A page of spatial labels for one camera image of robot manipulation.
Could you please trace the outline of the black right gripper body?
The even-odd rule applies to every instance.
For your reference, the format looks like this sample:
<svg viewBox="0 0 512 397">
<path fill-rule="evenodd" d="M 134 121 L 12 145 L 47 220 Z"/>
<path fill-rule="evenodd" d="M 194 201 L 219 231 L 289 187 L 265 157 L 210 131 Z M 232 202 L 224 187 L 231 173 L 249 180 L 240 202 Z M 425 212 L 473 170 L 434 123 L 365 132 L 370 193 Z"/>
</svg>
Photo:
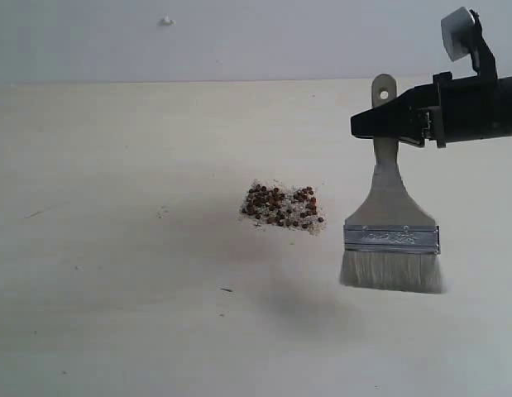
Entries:
<svg viewBox="0 0 512 397">
<path fill-rule="evenodd" d="M 450 72 L 419 85 L 419 147 L 496 139 L 502 136 L 499 118 L 501 83 L 473 76 L 454 79 Z"/>
</svg>

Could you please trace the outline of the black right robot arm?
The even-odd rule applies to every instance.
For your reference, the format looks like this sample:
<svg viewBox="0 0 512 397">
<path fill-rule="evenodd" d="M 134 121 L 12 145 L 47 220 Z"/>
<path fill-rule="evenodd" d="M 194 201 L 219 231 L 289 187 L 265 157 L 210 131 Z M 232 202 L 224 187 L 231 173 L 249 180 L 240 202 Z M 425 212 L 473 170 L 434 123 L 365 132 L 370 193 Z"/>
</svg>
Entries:
<svg viewBox="0 0 512 397">
<path fill-rule="evenodd" d="M 356 138 L 396 138 L 423 147 L 426 140 L 448 143 L 512 136 L 512 77 L 453 79 L 435 74 L 378 108 L 351 117 Z"/>
</svg>

